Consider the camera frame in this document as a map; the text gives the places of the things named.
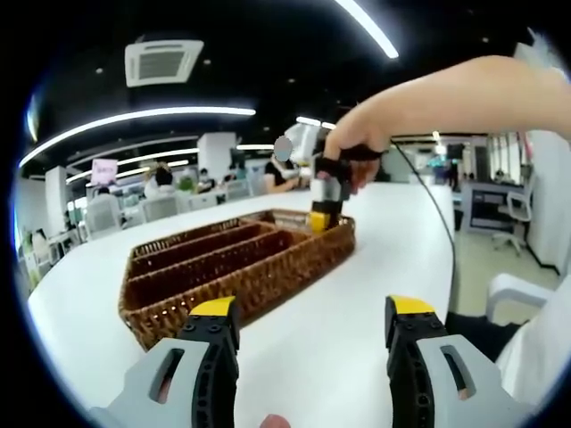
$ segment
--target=white table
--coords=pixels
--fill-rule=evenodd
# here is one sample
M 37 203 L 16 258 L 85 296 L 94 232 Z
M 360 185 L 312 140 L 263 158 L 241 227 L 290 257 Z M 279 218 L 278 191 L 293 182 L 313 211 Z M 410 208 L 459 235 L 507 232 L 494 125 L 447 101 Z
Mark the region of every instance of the white table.
M 447 186 L 434 197 L 453 230 Z M 29 298 L 48 355 L 86 407 L 106 406 L 143 356 L 117 300 L 131 248 L 164 235 L 269 208 L 309 210 L 309 192 L 261 196 L 165 218 L 87 243 L 52 269 Z M 357 247 L 340 267 L 241 332 L 236 427 L 266 414 L 295 428 L 389 427 L 385 296 L 431 303 L 444 320 L 452 255 L 420 185 L 374 184 L 345 204 Z

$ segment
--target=black ceiling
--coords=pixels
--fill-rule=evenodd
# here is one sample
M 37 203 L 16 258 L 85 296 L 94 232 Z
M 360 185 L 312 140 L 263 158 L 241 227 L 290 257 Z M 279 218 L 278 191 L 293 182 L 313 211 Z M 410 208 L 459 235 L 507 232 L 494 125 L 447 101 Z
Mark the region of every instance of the black ceiling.
M 387 58 L 335 0 L 94 5 L 73 20 L 59 54 L 46 65 L 37 93 L 40 144 L 95 119 L 149 108 L 218 105 L 254 108 L 257 114 L 169 116 L 94 129 L 37 156 L 24 174 L 43 174 L 110 147 L 206 131 L 236 131 L 244 144 L 271 144 L 296 116 L 335 122 L 379 90 L 475 56 L 512 55 L 517 41 L 530 41 L 526 22 L 514 17 L 513 8 L 482 8 L 467 1 L 357 3 L 393 42 L 399 58 Z M 188 82 L 127 88 L 125 46 L 165 32 L 204 42 Z

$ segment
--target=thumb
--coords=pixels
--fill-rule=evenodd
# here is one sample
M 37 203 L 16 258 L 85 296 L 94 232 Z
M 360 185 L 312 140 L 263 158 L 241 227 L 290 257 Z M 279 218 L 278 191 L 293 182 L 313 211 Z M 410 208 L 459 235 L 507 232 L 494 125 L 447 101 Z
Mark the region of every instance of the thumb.
M 260 425 L 260 428 L 292 428 L 282 416 L 268 415 Z

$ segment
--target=woven basket divider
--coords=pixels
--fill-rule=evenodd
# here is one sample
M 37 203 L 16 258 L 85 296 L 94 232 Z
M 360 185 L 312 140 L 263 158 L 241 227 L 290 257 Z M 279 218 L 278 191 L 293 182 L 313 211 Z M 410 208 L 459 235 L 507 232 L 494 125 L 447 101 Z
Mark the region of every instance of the woven basket divider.
M 236 227 L 224 229 L 223 232 L 182 242 L 132 259 L 127 268 L 127 280 L 200 257 L 205 253 L 220 250 L 275 230 L 276 228 L 269 223 L 241 221 Z
M 207 300 L 237 295 L 243 321 L 258 316 L 326 274 L 354 250 L 354 222 L 351 218 L 343 218 L 340 226 L 324 234 L 313 235 L 307 232 L 306 216 L 307 213 L 290 210 L 263 211 L 245 216 L 242 224 L 279 224 L 286 225 L 285 230 L 277 229 L 125 281 L 120 296 L 121 317 L 143 348 L 149 350 L 162 337 L 174 336 L 185 323 L 190 309 Z M 248 257 L 246 261 L 236 262 L 244 256 Z M 163 287 L 170 282 L 182 282 L 178 288 L 180 291 L 147 306 L 126 307 L 128 290 L 141 293 L 144 291 L 141 284 L 152 290 L 153 286 Z
M 158 251 L 166 250 L 181 243 L 193 241 L 194 239 L 204 238 L 207 235 L 217 234 L 234 227 L 239 227 L 241 224 L 242 223 L 240 218 L 231 218 L 229 220 L 221 221 L 213 225 L 198 227 L 196 229 L 186 230 L 185 232 L 181 232 L 179 234 L 166 236 L 150 243 L 138 245 L 132 250 L 131 258 L 136 259 L 138 257 L 143 257 Z

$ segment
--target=sign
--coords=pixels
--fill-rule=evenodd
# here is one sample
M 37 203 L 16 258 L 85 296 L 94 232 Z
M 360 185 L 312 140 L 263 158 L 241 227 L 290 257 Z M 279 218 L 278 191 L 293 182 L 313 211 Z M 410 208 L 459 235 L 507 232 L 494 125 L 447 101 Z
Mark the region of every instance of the sign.
M 93 159 L 91 166 L 92 185 L 110 185 L 117 176 L 117 160 Z

